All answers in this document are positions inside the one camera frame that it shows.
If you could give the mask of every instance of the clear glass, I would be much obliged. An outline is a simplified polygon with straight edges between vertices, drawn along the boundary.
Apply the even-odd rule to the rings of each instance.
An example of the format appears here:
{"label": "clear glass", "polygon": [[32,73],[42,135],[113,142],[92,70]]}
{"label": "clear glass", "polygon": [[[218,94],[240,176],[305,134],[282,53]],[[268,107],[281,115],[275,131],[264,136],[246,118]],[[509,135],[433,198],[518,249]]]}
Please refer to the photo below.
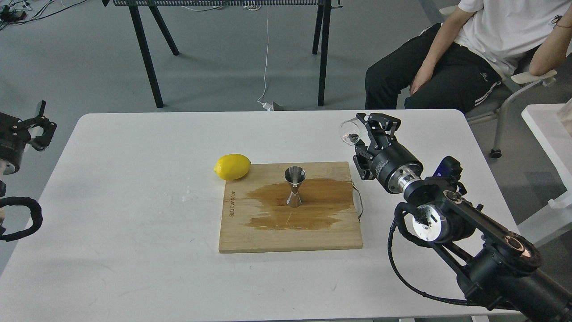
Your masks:
{"label": "clear glass", "polygon": [[357,117],[341,123],[338,131],[341,140],[349,146],[354,146],[360,139],[368,140],[367,129]]}

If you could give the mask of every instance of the hand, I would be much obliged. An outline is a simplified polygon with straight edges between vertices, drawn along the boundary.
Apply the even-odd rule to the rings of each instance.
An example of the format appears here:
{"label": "hand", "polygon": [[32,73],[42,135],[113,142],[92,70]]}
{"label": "hand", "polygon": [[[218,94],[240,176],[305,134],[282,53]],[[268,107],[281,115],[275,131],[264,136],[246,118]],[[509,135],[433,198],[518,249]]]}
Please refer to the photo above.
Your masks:
{"label": "hand", "polygon": [[433,68],[421,66],[417,71],[417,75],[411,82],[411,86],[409,88],[409,94],[413,95],[417,92],[423,85],[425,85],[428,81],[431,80],[433,77]]}

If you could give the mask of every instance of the brown stain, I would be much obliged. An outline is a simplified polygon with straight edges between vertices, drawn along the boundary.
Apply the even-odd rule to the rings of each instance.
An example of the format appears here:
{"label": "brown stain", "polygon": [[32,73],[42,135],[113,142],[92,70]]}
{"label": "brown stain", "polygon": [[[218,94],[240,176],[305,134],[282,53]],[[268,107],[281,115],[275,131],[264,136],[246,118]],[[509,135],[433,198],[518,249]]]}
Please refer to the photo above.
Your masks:
{"label": "brown stain", "polygon": [[306,179],[298,193],[302,205],[297,208],[286,204],[290,194],[290,186],[286,182],[269,184],[247,193],[248,198],[258,200],[262,206],[259,207],[261,213],[245,225],[260,230],[327,229],[341,221],[330,216],[349,209],[348,205],[353,205],[351,182]]}

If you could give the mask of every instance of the white t-shirt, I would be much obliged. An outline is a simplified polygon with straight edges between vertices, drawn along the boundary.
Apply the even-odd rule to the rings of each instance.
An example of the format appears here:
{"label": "white t-shirt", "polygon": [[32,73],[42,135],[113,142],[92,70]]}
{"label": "white t-shirt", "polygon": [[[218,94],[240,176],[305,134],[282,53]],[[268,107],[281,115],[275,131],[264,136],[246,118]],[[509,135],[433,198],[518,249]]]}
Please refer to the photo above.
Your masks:
{"label": "white t-shirt", "polygon": [[518,60],[550,34],[556,15],[564,15],[570,0],[461,0],[459,8],[475,14],[455,42],[483,57],[503,80]]}

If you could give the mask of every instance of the white table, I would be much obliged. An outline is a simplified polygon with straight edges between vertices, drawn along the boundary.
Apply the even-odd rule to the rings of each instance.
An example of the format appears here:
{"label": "white table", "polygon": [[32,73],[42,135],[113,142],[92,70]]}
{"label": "white table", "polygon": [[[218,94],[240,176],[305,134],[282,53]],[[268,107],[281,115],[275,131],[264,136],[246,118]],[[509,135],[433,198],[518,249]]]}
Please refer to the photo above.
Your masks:
{"label": "white table", "polygon": [[[387,259],[401,195],[363,182],[339,124],[357,111],[91,114],[82,117],[39,200],[44,224],[19,241],[0,277],[2,320],[250,321],[481,315],[424,299]],[[446,155],[466,197],[516,231],[501,192],[458,111],[386,111],[396,135],[432,175]],[[364,248],[220,254],[224,182],[216,160],[348,161],[361,191]],[[460,245],[472,254],[480,234]],[[421,290],[462,298],[451,269],[396,235],[400,271]]]}
{"label": "white table", "polygon": [[572,228],[572,137],[558,120],[564,104],[528,105],[522,118],[554,164],[566,187],[560,197],[518,225],[522,235],[536,246],[543,245]]}

